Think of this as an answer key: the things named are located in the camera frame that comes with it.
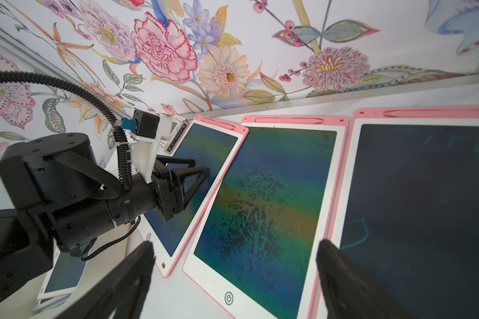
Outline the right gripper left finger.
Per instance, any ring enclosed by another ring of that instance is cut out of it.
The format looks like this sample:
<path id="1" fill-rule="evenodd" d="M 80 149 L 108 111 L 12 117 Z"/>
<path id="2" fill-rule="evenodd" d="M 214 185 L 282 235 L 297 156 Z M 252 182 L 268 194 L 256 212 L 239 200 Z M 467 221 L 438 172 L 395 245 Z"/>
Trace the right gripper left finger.
<path id="1" fill-rule="evenodd" d="M 139 245 L 59 318 L 139 318 L 155 264 L 151 242 Z"/>

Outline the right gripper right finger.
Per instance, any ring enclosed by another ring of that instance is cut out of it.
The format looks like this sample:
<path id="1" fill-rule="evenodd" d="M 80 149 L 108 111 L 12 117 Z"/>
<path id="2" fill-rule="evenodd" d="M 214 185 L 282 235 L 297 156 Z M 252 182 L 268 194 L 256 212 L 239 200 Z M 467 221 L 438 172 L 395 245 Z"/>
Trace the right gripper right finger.
<path id="1" fill-rule="evenodd" d="M 331 241 L 317 250 L 317 269 L 329 318 L 414 318 Z"/>

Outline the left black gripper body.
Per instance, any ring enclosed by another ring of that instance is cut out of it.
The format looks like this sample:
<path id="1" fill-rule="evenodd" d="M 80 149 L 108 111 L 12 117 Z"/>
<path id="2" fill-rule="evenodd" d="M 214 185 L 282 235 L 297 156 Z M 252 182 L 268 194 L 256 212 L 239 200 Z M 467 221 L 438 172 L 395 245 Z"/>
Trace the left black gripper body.
<path id="1" fill-rule="evenodd" d="M 156 169 L 155 163 L 152 171 L 152 188 L 155 193 L 155 202 L 159 215 L 164 221 L 171 220 L 175 215 L 174 208 L 176 196 L 172 185 L 171 171 L 174 168 L 187 167 L 184 165 L 169 166 L 169 169 Z"/>

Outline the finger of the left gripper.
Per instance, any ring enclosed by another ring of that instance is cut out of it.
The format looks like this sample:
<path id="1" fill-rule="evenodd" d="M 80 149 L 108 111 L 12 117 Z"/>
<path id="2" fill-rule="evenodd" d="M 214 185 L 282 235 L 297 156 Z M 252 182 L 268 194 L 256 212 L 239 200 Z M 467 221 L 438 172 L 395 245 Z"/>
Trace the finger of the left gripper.
<path id="1" fill-rule="evenodd" d="M 170 156 L 157 156 L 155 161 L 156 169 L 169 169 L 169 166 L 184 165 L 187 167 L 195 167 L 196 161 L 194 159 L 174 158 Z"/>
<path id="2" fill-rule="evenodd" d="M 210 176 L 208 167 L 183 167 L 171 171 L 172 185 L 176 196 L 174 213 L 184 211 L 198 188 Z"/>

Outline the cream plastic storage box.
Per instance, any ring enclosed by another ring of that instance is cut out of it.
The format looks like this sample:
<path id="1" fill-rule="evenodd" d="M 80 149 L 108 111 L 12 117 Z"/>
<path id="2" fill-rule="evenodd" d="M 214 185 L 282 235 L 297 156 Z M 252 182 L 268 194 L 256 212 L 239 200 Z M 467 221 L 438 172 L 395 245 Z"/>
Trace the cream plastic storage box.
<path id="1" fill-rule="evenodd" d="M 127 240 L 108 248 L 87 262 L 76 290 L 61 306 L 45 310 L 38 314 L 33 309 L 41 292 L 46 274 L 35 277 L 24 287 L 0 303 L 0 318 L 56 318 L 76 303 L 102 278 L 113 270 L 126 256 Z"/>

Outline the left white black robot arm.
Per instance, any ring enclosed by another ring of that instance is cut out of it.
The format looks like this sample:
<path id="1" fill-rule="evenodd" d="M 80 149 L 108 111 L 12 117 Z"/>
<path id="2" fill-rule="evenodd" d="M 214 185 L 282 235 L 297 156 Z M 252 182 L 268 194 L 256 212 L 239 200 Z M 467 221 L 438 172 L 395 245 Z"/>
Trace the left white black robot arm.
<path id="1" fill-rule="evenodd" d="M 0 303 L 53 268 L 54 250 L 92 259 L 90 244 L 157 209 L 171 219 L 210 175 L 192 159 L 162 157 L 148 183 L 130 167 L 123 130 L 113 132 L 118 174 L 100 167 L 87 135 L 56 134 L 6 149 L 0 178 L 13 207 L 0 210 Z"/>

